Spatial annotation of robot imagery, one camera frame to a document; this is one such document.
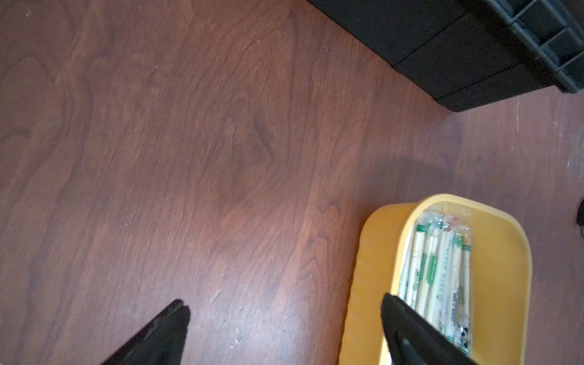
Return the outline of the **yellow plastic storage box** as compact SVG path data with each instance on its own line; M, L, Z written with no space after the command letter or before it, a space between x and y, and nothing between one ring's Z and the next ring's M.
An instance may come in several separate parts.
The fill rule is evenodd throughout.
M459 196L385 205L360 234L340 364L385 364L389 355L381 305L398 292L405 247L415 219L429 208L462 216L471 228L471 358L479 364L525 359L532 253L525 231L506 212Z

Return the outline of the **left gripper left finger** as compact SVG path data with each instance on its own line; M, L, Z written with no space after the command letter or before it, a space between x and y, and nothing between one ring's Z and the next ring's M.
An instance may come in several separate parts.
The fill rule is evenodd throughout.
M188 333L190 309L174 300L103 364L179 365Z

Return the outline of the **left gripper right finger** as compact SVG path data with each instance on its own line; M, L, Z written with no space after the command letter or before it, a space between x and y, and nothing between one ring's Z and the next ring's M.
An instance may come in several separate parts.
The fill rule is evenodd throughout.
M397 296L384 295L381 321L394 364L474 363Z

